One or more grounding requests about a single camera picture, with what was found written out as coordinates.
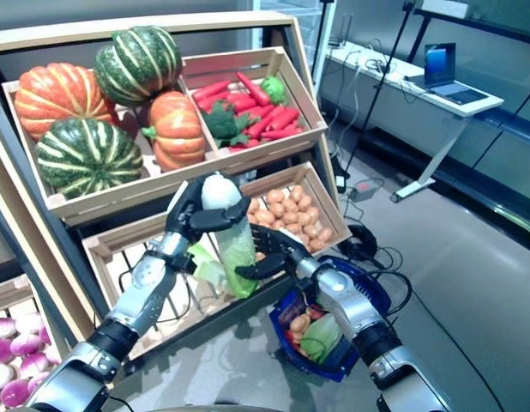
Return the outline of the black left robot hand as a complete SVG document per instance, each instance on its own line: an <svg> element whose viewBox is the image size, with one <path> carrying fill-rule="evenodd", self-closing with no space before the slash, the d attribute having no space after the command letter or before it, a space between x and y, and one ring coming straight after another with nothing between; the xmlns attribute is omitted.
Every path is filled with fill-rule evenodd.
<svg viewBox="0 0 530 412"><path fill-rule="evenodd" d="M202 189L205 180L220 176L204 174L188 182L183 191L178 190L178 200L166 218L166 233L178 234L187 243L186 248L198 242L204 233L230 229L240 223L250 206L248 197L241 197L232 206L205 210L202 206Z"/></svg>

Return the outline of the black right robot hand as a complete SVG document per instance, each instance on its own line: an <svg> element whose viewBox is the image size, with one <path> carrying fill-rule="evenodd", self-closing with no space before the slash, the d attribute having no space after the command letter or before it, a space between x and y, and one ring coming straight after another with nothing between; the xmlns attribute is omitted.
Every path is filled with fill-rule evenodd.
<svg viewBox="0 0 530 412"><path fill-rule="evenodd" d="M235 273L248 280L264 280L284 270L293 274L298 264L311 254L294 237L272 228L250 224L254 246L265 258L247 266L238 266Z"/></svg>

